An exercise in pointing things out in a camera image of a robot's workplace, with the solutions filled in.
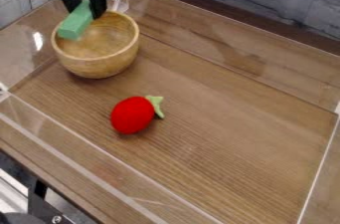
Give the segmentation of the green rectangular block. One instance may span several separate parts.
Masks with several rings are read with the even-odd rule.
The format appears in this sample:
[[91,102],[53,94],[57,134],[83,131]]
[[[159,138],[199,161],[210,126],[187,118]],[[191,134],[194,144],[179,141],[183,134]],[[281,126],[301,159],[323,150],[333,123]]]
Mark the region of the green rectangular block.
[[57,35],[67,40],[77,40],[93,21],[89,0],[82,0],[77,8],[69,13],[57,28]]

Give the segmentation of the clear acrylic tray wall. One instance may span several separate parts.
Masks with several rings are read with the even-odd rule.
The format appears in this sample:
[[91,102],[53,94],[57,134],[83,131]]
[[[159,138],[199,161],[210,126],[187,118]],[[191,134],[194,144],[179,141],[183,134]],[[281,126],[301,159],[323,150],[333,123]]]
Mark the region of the clear acrylic tray wall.
[[2,84],[0,150],[102,224],[221,224]]

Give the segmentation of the brown wooden bowl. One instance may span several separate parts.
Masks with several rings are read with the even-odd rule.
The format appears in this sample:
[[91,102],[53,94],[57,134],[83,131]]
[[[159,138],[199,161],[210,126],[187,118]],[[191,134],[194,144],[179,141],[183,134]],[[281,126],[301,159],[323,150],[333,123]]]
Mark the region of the brown wooden bowl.
[[134,19],[107,11],[87,26],[77,40],[61,38],[50,44],[62,67],[75,76],[102,79],[121,73],[133,63],[139,48],[139,27]]

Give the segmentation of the black table leg bracket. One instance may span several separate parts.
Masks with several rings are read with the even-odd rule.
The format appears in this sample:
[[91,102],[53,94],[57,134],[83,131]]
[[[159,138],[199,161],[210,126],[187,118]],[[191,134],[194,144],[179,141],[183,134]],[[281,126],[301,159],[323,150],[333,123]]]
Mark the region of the black table leg bracket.
[[47,186],[41,180],[27,190],[27,212],[0,211],[0,224],[75,224],[45,200]]

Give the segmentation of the clear acrylic corner stand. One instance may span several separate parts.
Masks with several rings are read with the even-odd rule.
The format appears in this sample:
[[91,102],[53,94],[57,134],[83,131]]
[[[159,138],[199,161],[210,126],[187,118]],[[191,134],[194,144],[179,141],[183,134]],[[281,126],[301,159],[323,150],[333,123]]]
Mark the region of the clear acrylic corner stand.
[[110,0],[113,4],[109,6],[109,10],[113,12],[125,13],[129,10],[129,0]]

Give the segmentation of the red plush strawberry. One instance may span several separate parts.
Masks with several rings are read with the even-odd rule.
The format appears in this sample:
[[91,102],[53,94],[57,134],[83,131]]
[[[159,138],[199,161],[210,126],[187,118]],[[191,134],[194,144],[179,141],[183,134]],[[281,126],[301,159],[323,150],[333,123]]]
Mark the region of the red plush strawberry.
[[145,129],[154,116],[163,118],[161,110],[162,97],[129,97],[119,101],[110,113],[113,129],[122,134],[131,134]]

